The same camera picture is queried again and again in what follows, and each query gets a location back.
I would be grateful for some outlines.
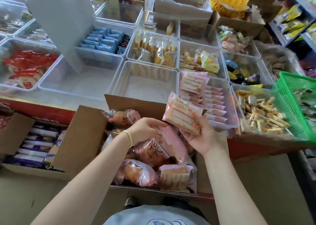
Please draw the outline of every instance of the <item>hand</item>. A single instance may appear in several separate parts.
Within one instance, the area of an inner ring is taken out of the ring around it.
[[[195,135],[188,133],[180,128],[180,132],[189,142],[189,144],[197,150],[202,156],[204,156],[212,147],[213,144],[219,144],[216,131],[214,128],[207,122],[206,118],[203,116],[198,116],[196,113],[193,113],[195,120],[201,125],[201,135]]]
[[[161,127],[166,127],[167,124],[154,118],[143,117],[133,124],[127,131],[131,134],[133,146],[138,142],[145,141],[149,138],[156,138]]]

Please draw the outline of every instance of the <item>forearm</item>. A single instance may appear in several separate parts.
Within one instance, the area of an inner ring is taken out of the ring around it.
[[[129,147],[128,135],[118,135],[56,195],[31,225],[92,223]]]
[[[220,224],[267,225],[222,145],[204,155]]]

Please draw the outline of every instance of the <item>shoe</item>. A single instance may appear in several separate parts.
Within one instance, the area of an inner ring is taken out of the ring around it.
[[[126,199],[126,202],[125,202],[124,206],[127,206],[127,205],[136,206],[137,205],[136,199],[134,197],[129,197],[128,199]]]

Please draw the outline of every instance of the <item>white divider board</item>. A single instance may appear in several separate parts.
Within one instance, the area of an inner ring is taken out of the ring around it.
[[[91,1],[26,0],[25,4],[66,61],[79,73],[83,64],[74,48],[86,38],[94,21]]]

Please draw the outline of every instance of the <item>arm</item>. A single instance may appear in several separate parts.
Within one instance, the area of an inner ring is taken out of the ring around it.
[[[155,127],[167,126],[153,118],[142,118],[128,129],[133,145],[155,137]],[[41,211],[31,225],[91,224],[114,175],[122,164],[130,139],[121,133]]]
[[[202,135],[195,136],[180,131],[204,157],[220,224],[267,225],[217,139],[214,128],[204,117],[196,119],[202,127]]]

